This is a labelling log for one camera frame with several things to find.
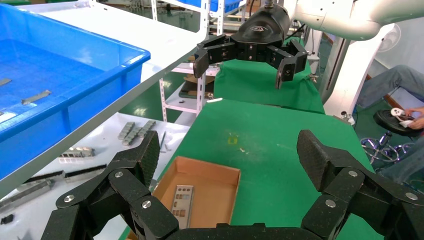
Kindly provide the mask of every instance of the blue plastic bin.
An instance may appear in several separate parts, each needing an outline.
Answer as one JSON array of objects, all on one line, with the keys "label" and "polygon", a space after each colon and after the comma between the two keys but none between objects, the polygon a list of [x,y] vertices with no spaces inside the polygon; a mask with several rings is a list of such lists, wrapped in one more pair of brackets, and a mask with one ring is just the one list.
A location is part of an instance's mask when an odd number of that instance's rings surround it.
[{"label": "blue plastic bin", "polygon": [[149,59],[144,49],[0,4],[0,83],[11,80],[0,86],[0,180],[139,84]]},{"label": "blue plastic bin", "polygon": [[[225,0],[225,13],[228,13],[231,10],[234,10],[239,7],[239,3],[242,0]],[[179,2],[196,6],[200,8],[201,0],[180,0]],[[209,10],[212,12],[218,11],[218,0],[210,0]]]}]

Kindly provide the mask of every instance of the open cardboard box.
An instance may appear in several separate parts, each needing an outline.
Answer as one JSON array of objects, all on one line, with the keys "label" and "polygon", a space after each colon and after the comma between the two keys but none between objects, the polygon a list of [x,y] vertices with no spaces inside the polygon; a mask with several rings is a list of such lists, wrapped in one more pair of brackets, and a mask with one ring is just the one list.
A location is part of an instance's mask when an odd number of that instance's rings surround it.
[{"label": "open cardboard box", "polygon": [[230,223],[240,174],[236,168],[177,156],[153,196],[171,210],[177,185],[194,186],[189,228],[214,228]]}]

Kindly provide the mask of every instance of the person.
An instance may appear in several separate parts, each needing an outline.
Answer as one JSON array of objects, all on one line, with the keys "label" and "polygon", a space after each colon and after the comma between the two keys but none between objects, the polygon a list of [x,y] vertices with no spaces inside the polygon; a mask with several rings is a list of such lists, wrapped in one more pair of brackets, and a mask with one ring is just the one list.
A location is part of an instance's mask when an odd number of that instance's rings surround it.
[{"label": "person", "polygon": [[[366,81],[356,104],[361,108],[367,108],[398,87],[402,87],[424,102],[424,74],[409,66],[398,65]],[[415,112],[419,113],[419,117],[415,118],[408,127],[422,129],[424,128],[424,106],[405,110],[407,116]],[[402,184],[421,169],[424,169],[424,137],[420,137],[399,162],[383,169],[380,174]]]}]

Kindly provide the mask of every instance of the green tablecloth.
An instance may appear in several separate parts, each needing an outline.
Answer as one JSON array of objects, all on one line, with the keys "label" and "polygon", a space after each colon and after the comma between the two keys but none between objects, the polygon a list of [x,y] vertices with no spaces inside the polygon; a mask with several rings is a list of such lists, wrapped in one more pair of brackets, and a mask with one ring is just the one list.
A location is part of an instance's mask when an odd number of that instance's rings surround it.
[{"label": "green tablecloth", "polygon": [[247,103],[277,105],[324,113],[321,97],[307,78],[309,64],[293,81],[275,88],[277,70],[264,62],[231,60],[224,62],[215,78],[214,96]]},{"label": "green tablecloth", "polygon": [[0,4],[9,4],[12,6],[29,5],[30,0],[0,0]]},{"label": "green tablecloth", "polygon": [[[350,125],[323,114],[225,99],[205,105],[174,157],[241,169],[232,225],[299,227],[320,195],[299,163],[296,144],[302,129],[325,145],[349,151],[372,170]],[[337,238],[381,239],[355,215]]]}]

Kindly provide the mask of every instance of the yellow stain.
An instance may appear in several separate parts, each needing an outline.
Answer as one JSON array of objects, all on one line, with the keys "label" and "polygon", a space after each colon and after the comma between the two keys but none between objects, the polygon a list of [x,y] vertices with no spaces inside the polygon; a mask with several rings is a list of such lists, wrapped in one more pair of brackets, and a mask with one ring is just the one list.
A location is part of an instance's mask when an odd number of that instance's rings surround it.
[{"label": "yellow stain", "polygon": [[238,142],[238,139],[237,139],[236,136],[229,136],[228,137],[228,144],[234,145],[234,144],[237,144],[237,142]]}]

